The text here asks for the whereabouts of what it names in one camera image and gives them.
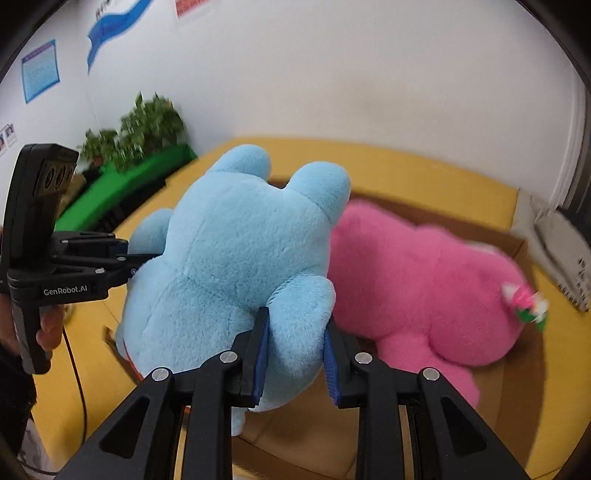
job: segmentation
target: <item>human hand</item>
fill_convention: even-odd
[[[46,352],[57,348],[61,343],[64,329],[64,307],[56,305],[41,317],[41,329],[37,332],[37,343]],[[0,344],[14,355],[19,354],[17,334],[12,321],[10,297],[0,294]]]

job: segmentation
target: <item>light blue sign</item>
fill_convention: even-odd
[[[60,83],[57,71],[56,41],[51,40],[22,59],[22,89],[29,103],[45,90]]]
[[[107,14],[100,18],[100,20],[94,24],[88,33],[91,46],[88,52],[88,71],[95,62],[96,54],[99,49],[107,43],[111,38],[121,35],[130,29],[147,10],[152,0],[138,0],[138,2],[129,9],[129,11],[123,14]]]

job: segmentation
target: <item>blue plush toy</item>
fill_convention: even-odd
[[[147,217],[130,253],[162,256],[128,284],[117,346],[146,376],[199,367],[252,328],[269,308],[269,364],[256,410],[305,390],[322,365],[323,335],[335,303],[326,278],[330,231],[349,198],[347,172],[334,164],[300,168],[284,189],[267,183],[269,156],[242,145],[222,156],[174,210]],[[232,434],[244,410],[232,412]]]

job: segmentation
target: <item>blue ribbon wall graphic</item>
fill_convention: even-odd
[[[121,35],[131,28],[148,9],[151,2],[152,0],[138,0],[127,12],[123,14],[104,15],[94,24],[88,34],[88,38],[92,44],[88,52],[88,59],[86,60],[89,72],[90,67],[95,62],[99,49],[112,38]]]

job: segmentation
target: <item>wall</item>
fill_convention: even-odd
[[[33,35],[0,83],[0,128],[13,123],[17,142],[0,156],[0,225],[17,155],[28,143],[55,142],[75,148],[97,127],[87,95],[86,50],[79,33],[78,4],[70,2]],[[21,58],[56,39],[60,83],[28,105],[22,91]]]
[[[82,31],[99,4],[81,4]],[[566,194],[584,87],[515,0],[212,0],[189,22],[172,6],[153,0],[102,47],[89,76],[101,124],[157,91],[180,107],[197,152],[235,135],[326,137]]]

